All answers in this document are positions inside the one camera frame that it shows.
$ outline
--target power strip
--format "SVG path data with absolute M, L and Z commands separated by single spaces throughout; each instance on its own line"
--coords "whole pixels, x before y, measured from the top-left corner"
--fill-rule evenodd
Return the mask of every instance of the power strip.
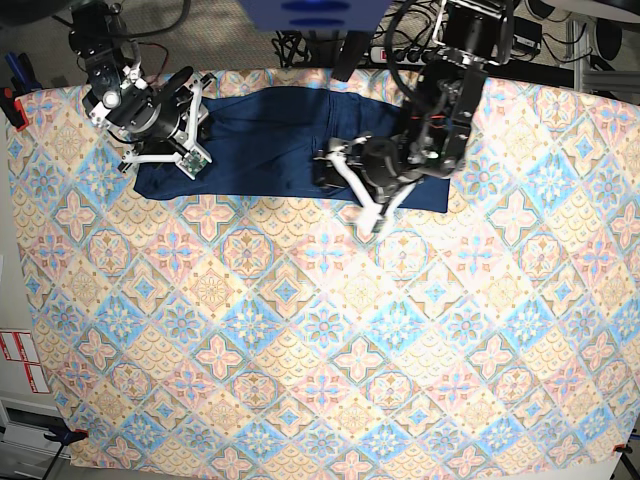
M 395 48 L 393 53 L 396 55 L 401 55 L 405 52 L 403 48 Z M 425 62 L 420 57 L 420 49 L 412 48 L 406 55 L 403 55 L 404 58 L 396 57 L 396 63 L 398 65 L 425 65 Z M 387 53 L 384 51 L 383 47 L 371 47 L 371 51 L 369 52 L 369 58 L 373 63 L 387 63 Z

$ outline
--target table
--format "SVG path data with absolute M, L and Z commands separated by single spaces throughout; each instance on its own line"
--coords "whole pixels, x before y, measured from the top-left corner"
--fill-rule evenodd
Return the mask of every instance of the table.
M 217 72 L 401 97 L 386 72 Z M 8 129 L 34 336 L 78 466 L 201 478 L 471 479 L 601 462 L 640 412 L 640 110 L 489 80 L 449 213 L 151 202 L 82 88 Z

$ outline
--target navy pants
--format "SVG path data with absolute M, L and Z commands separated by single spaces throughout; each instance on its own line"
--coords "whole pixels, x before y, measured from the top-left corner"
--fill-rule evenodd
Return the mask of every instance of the navy pants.
M 390 136 L 400 109 L 353 93 L 274 87 L 245 97 L 203 99 L 213 118 L 203 147 L 207 165 L 191 180 L 174 164 L 143 164 L 135 190 L 154 200 L 196 194 L 333 198 L 356 201 L 349 188 L 312 183 L 312 159 L 331 137 Z M 449 181 L 428 177 L 404 208 L 447 211 Z

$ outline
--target cable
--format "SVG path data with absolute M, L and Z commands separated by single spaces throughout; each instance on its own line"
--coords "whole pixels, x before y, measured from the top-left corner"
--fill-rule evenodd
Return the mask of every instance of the cable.
M 344 39 L 331 39 L 331 40 L 306 40 L 304 49 L 300 47 L 301 40 L 303 40 L 302 34 L 298 31 L 276 31 L 278 38 L 271 39 L 271 45 L 275 49 L 275 54 L 280 61 L 280 68 L 291 68 L 293 66 L 300 65 L 300 62 L 294 63 L 293 58 L 295 55 L 302 57 L 302 63 L 309 62 L 311 52 L 309 51 L 309 45 L 320 45 L 323 43 L 336 43 L 341 42 Z
M 433 2 L 431 1 L 427 3 L 422 3 L 422 2 L 424 2 L 424 0 L 416 2 L 407 11 L 406 17 L 408 17 L 410 14 L 418 14 L 420 16 L 423 16 L 425 17 L 427 28 L 429 28 L 435 22 L 435 19 L 438 16 L 438 12 L 433 8 L 432 6 Z M 393 10 L 394 7 L 396 7 L 397 5 L 401 5 L 402 3 L 403 3 L 402 0 L 394 0 L 394 2 L 392 3 L 391 10 Z M 395 11 L 391 11 L 391 13 L 386 13 L 382 18 L 383 19 L 391 18 L 397 13 L 397 11 L 398 9 L 395 9 Z M 419 36 L 423 35 L 425 31 L 426 30 L 422 30 L 418 35 Z M 386 28 L 384 28 L 382 25 L 378 25 L 378 29 L 376 30 L 376 33 L 374 34 L 372 40 L 377 40 L 381 36 L 385 35 L 386 32 L 387 32 Z M 401 29 L 396 30 L 395 34 L 404 37 L 404 40 L 400 42 L 398 41 L 394 42 L 395 46 L 404 46 L 406 43 L 409 43 L 411 46 L 405 47 L 405 48 L 413 48 L 417 46 L 417 44 L 419 43 L 419 37 L 411 37 Z M 424 49 L 426 49 L 427 46 L 428 46 L 428 42 L 422 47 L 421 51 L 424 51 Z
M 587 24 L 585 23 L 584 25 L 582 25 L 582 30 L 580 30 L 580 35 L 578 35 L 578 38 L 576 38 L 573 42 L 564 42 L 556 37 L 554 37 L 553 35 L 551 35 L 550 33 L 544 33 L 542 36 L 543 37 L 549 37 L 551 40 L 558 42 L 562 45 L 575 45 L 576 43 L 578 43 L 580 40 L 582 40 L 582 37 L 584 37 L 584 33 L 587 30 Z
M 395 13 L 391 22 L 389 23 L 389 28 L 384 37 L 384 52 L 387 55 L 387 65 L 389 67 L 389 72 L 391 73 L 391 77 L 393 81 L 396 82 L 398 86 L 398 90 L 400 90 L 404 95 L 415 103 L 418 107 L 425 111 L 425 113 L 437 113 L 432 111 L 432 109 L 427 105 L 424 99 L 417 95 L 413 90 L 411 90 L 406 83 L 402 80 L 400 76 L 400 72 L 398 71 L 398 63 L 396 62 L 395 55 L 393 54 L 393 34 L 398 28 L 398 24 L 404 17 L 405 13 L 409 11 L 412 5 L 414 5 L 418 0 L 406 0 L 402 6 Z
M 589 48 L 589 51 L 584 55 L 581 55 L 580 57 L 571 58 L 569 60 L 561 60 L 560 58 L 556 57 L 555 53 L 553 53 L 553 50 L 551 50 L 551 47 L 549 46 L 549 44 L 547 43 L 544 37 L 542 37 L 542 43 L 544 43 L 544 45 L 547 47 L 547 50 L 549 50 L 549 53 L 551 54 L 553 59 L 560 64 L 577 62 L 578 60 L 582 60 L 583 58 L 587 58 L 593 54 L 593 48 Z
M 522 3 L 524 3 L 524 6 L 527 8 L 527 11 L 529 12 L 529 15 L 531 15 L 531 16 L 532 16 L 533 18 L 535 18 L 536 20 L 549 21 L 549 22 L 551 22 L 551 23 L 564 23 L 564 22 L 566 22 L 567 20 L 569 20 L 569 17 L 572 15 L 572 12 L 568 12 L 568 13 L 567 13 L 567 16 L 566 16 L 566 17 L 564 17 L 562 20 L 553 20 L 553 19 L 551 19 L 551 18 L 549 18 L 549 17 L 547 17 L 547 18 L 540 18 L 538 15 L 536 15 L 535 13 L 533 13 L 533 12 L 531 11 L 531 8 L 529 7 L 529 2 L 528 2 L 527 0 L 525 0 L 525 1 L 524 1 L 524 2 L 522 2 Z
M 517 59 L 517 60 L 522 60 L 522 59 L 524 59 L 525 57 L 529 57 L 529 58 L 527 58 L 526 60 L 522 60 L 522 61 L 523 61 L 523 62 L 533 62 L 536 58 L 538 58 L 538 55 L 540 55 L 540 53 L 533 53 L 533 52 L 531 52 L 531 53 L 525 53 L 525 54 L 523 54 L 523 55 L 515 55 L 515 54 L 513 54 L 513 53 L 512 53 L 512 54 L 511 54 L 511 57 L 512 57 L 512 58 L 515 58 L 515 59 Z
M 135 145 L 136 143 L 140 142 L 140 140 L 135 140 L 135 141 L 133 141 L 133 140 L 124 140 L 124 139 L 118 137 L 111 130 L 107 130 L 107 133 L 109 135 L 111 135 L 111 138 L 113 138 L 116 142 L 124 143 L 125 145 Z
M 80 69 L 80 71 L 87 73 L 87 71 L 80 66 L 80 57 L 76 57 L 76 66 Z
M 567 13 L 567 16 L 564 17 L 562 20 L 553 20 L 553 19 L 551 19 L 549 17 L 545 18 L 545 20 L 548 20 L 548 21 L 553 22 L 553 23 L 564 23 L 567 20 L 569 20 L 569 17 L 571 16 L 571 13 L 572 12 Z
M 420 43 L 420 37 L 422 35 L 424 35 L 426 32 L 429 31 L 429 29 L 431 28 L 431 24 L 427 25 L 426 27 L 424 27 L 422 30 L 420 30 L 420 32 L 418 33 L 418 35 L 415 36 L 415 38 L 413 39 L 413 41 L 411 42 L 411 44 L 408 47 L 405 47 L 405 50 L 409 51 L 414 47 L 417 47 L 418 44 Z
M 59 22 L 65 25 L 72 30 L 76 30 L 80 32 L 82 35 L 92 38 L 111 38 L 111 39 L 124 39 L 124 40 L 132 40 L 134 38 L 143 38 L 143 37 L 153 37 L 155 35 L 161 35 L 163 33 L 169 33 L 178 28 L 180 25 L 184 23 L 184 21 L 189 16 L 189 10 L 191 9 L 191 0 L 182 0 L 182 10 L 180 11 L 180 16 L 178 19 L 173 22 L 168 27 L 159 28 L 158 30 L 151 30 L 148 32 L 139 32 L 139 33 L 107 33 L 107 34 L 96 34 L 93 32 L 88 32 L 86 30 L 82 30 L 76 28 L 73 23 L 67 22 L 65 19 L 59 17 L 58 15 L 53 15 L 53 18 L 56 22 Z
M 154 85 L 160 78 L 160 75 L 164 73 L 165 68 L 167 68 L 167 63 L 169 63 L 169 49 L 164 45 L 156 42 L 138 42 L 138 45 L 147 45 L 150 47 L 157 47 L 164 51 L 164 60 L 162 60 L 162 65 L 160 66 L 160 70 L 158 70 L 158 73 L 156 74 L 156 76 L 153 77 L 153 80 L 149 82 L 149 85 Z

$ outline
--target floor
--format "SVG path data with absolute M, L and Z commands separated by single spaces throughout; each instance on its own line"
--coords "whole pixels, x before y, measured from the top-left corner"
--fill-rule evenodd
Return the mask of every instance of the floor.
M 123 16 L 130 31 L 168 25 L 178 15 L 180 6 L 178 0 L 172 0 L 169 6 L 157 0 L 124 0 L 123 4 Z M 531 18 L 524 2 L 516 14 Z M 565 15 L 565 12 L 554 12 L 551 21 L 543 22 L 543 31 L 564 40 L 565 24 L 553 20 L 562 20 Z M 411 22 L 407 23 L 410 32 Z M 415 28 L 419 31 L 421 27 L 416 25 Z M 67 32 L 66 27 L 45 19 L 17 29 L 0 30 L 0 45 L 4 51 L 28 53 L 36 75 L 45 87 L 79 85 L 86 81 L 86 76 L 77 67 L 76 57 L 69 49 Z M 278 60 L 270 43 L 272 36 L 270 32 L 257 32 L 236 0 L 193 0 L 188 21 L 175 32 L 153 40 L 169 48 L 171 56 L 166 71 L 175 72 L 184 65 L 192 65 L 196 70 L 277 67 Z M 549 43 L 556 56 L 565 55 L 565 46 L 552 40 Z M 142 48 L 143 67 L 152 74 L 162 63 L 163 54 L 156 48 Z M 535 63 L 555 64 L 546 48 Z M 625 32 L 622 50 L 611 63 L 618 69 L 640 70 L 640 34 Z M 10 85 L 10 78 L 8 66 L 1 62 L 0 85 Z

